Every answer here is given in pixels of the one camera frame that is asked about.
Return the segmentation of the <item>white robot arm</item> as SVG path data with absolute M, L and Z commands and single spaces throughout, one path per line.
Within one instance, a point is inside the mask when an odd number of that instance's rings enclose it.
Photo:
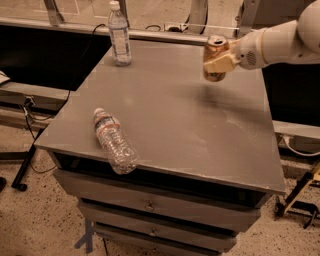
M 320 60 L 320 0 L 298 20 L 249 32 L 237 40 L 210 36 L 204 47 L 203 69 L 209 74 L 247 70 L 271 64 L 318 64 Z

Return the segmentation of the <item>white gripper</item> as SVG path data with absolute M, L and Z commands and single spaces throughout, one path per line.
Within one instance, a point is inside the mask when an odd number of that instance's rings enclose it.
M 266 66 L 263 56 L 263 35 L 265 30 L 254 30 L 240 39 L 229 40 L 231 53 L 205 61 L 204 70 L 208 73 L 226 73 L 233 71 L 237 65 L 253 70 Z

